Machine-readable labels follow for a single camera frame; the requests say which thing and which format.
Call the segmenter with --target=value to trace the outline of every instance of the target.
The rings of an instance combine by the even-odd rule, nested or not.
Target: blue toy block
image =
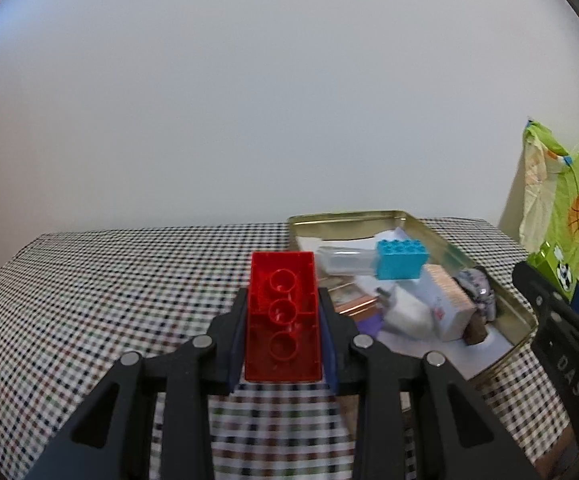
[[[421,267],[429,253],[420,240],[380,240],[376,246],[379,280],[413,280],[421,276]]]

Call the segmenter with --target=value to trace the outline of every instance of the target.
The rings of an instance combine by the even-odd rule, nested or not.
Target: red toy block
[[[314,253],[253,253],[245,380],[321,380]]]

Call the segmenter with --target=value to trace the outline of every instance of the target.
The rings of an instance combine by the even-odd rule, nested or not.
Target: table
[[[424,221],[520,296],[518,244],[482,220]],[[122,353],[171,352],[204,333],[248,283],[252,251],[287,246],[285,224],[242,224],[48,234],[23,248],[0,270],[0,471],[23,478]],[[569,423],[529,345],[481,391],[532,460]],[[162,402],[153,479],[161,415]],[[351,476],[353,442],[322,383],[241,384],[210,399],[210,430],[218,479]],[[411,479],[413,462],[410,442]]]

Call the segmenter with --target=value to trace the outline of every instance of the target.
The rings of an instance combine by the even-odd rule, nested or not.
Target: purple object
[[[380,332],[380,329],[383,327],[383,315],[380,313],[374,314],[372,317],[368,317],[362,321],[357,321],[356,327],[362,334],[367,334],[376,338],[378,332]]]

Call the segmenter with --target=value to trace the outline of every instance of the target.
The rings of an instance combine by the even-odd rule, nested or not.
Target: colorful fabric
[[[571,299],[579,280],[579,152],[568,153],[550,130],[530,121],[524,158],[521,244],[532,253],[530,263]]]
[[[484,221],[426,222],[522,300],[511,270],[527,253],[516,243]],[[287,247],[285,224],[250,224],[50,234],[21,250],[0,270],[0,471],[21,480],[125,351],[172,352],[204,333],[248,283],[252,251]],[[532,460],[569,423],[529,346],[481,391]],[[210,428],[219,480],[351,476],[354,442],[323,384],[241,384],[233,396],[210,400]]]

